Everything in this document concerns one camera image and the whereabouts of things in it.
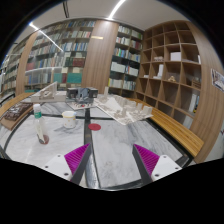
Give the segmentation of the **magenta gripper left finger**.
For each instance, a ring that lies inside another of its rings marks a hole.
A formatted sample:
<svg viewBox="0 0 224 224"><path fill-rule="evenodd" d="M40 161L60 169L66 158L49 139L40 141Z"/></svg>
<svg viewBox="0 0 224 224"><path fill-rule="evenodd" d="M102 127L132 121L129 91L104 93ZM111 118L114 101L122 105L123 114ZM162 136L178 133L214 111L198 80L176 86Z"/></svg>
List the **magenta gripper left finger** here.
<svg viewBox="0 0 224 224"><path fill-rule="evenodd" d="M57 154L44 165L44 169L77 185L80 184L91 154L91 144L78 147L66 155Z"/></svg>

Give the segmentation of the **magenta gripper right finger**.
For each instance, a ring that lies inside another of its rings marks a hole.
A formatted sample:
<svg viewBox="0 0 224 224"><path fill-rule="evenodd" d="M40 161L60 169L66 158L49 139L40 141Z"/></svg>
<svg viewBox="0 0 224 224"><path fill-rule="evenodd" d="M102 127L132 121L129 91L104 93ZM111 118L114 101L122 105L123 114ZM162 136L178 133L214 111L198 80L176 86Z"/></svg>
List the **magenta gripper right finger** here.
<svg viewBox="0 0 224 224"><path fill-rule="evenodd" d="M132 154L143 183L154 182L181 170L181 167L169 156L159 156L137 144L133 145Z"/></svg>

